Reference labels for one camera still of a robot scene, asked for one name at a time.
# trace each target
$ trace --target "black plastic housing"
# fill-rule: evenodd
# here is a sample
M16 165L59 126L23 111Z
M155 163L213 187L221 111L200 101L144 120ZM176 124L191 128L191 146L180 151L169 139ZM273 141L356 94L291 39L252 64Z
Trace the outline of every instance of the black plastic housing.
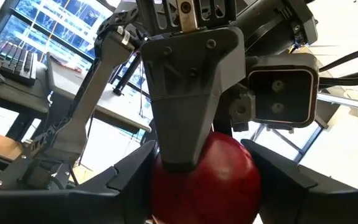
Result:
M274 55L258 57L253 63L247 85L255 94L255 121L280 129L311 124L319 83L316 57Z

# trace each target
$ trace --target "keyboard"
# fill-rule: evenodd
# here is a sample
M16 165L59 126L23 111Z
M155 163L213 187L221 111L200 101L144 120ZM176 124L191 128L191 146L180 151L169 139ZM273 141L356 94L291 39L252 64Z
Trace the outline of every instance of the keyboard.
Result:
M0 74L24 85L36 81L37 53L8 41L0 42Z

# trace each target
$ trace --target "floor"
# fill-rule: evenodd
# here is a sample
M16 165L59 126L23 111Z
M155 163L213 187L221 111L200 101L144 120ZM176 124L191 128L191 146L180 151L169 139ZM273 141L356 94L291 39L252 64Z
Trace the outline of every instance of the floor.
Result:
M6 135L17 116L18 113L0 108L0 134ZM38 119L33 122L24 139L32 136L39 123ZM95 172L101 172L138 147L138 142L124 136L118 129L94 119L82 164Z

